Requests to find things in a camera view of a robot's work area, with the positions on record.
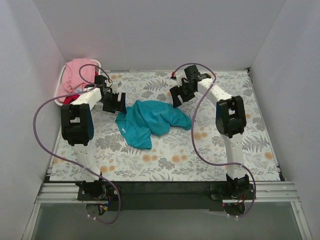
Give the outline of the teal t shirt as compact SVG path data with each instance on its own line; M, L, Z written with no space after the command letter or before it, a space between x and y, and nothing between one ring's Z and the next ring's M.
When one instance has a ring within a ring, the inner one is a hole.
M156 100L137 100L126 107L126 113L118 113L115 123L126 143L139 150L152 148L151 135L160 137L171 127L188 131L192 126L191 118L183 111Z

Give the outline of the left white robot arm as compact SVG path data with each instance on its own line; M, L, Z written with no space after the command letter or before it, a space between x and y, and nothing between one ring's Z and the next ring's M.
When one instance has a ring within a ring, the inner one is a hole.
M126 113L126 94L119 93L118 87L107 84L107 77L96 75L94 83L96 88L80 95L75 101L63 104L60 108L62 138L72 147L77 162L83 166L83 181L93 182L100 175L97 166L92 142L95 134L91 110L98 103L102 103L102 110L109 113Z

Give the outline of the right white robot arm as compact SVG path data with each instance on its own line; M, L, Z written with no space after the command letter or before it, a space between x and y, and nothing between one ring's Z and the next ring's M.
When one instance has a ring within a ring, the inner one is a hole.
M212 166L226 166L226 179L232 184L248 183L250 171L244 166L242 139L247 125L244 101L241 96L232 96L216 85L217 76L200 73L199 63L185 63L171 74L176 86L170 89L172 105L177 108L182 103L195 97L195 93L202 94L193 117L191 127L194 128L196 115L200 104L206 98L215 106L215 125L224 140L227 163L210 163L203 157L203 162Z

